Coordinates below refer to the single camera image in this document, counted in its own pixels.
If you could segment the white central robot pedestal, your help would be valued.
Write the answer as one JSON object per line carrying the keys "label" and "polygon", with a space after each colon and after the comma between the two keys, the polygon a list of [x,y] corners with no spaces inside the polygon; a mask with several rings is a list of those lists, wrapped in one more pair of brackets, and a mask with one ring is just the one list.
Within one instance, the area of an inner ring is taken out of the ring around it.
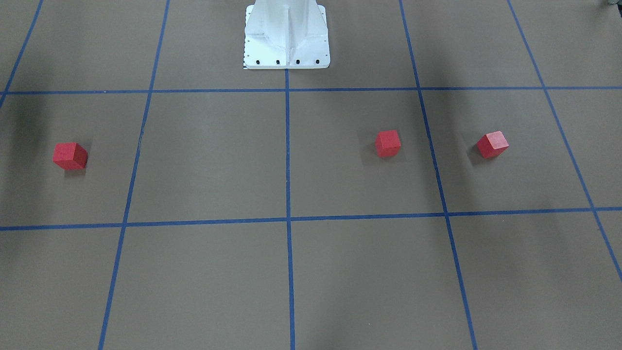
{"label": "white central robot pedestal", "polygon": [[244,69],[329,67],[326,9],[315,0],[256,0],[245,14]]}

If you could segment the red block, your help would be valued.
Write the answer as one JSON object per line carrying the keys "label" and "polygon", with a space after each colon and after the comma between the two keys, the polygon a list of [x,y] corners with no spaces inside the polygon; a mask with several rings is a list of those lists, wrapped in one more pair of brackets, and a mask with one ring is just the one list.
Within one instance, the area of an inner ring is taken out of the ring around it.
{"label": "red block", "polygon": [[494,158],[509,148],[509,142],[502,131],[495,131],[480,137],[476,147],[483,158]]}
{"label": "red block", "polygon": [[376,135],[375,148],[378,157],[395,157],[401,149],[398,131],[396,129],[380,131]]}
{"label": "red block", "polygon": [[71,171],[85,169],[88,153],[77,142],[60,142],[55,145],[52,161],[60,168]]}

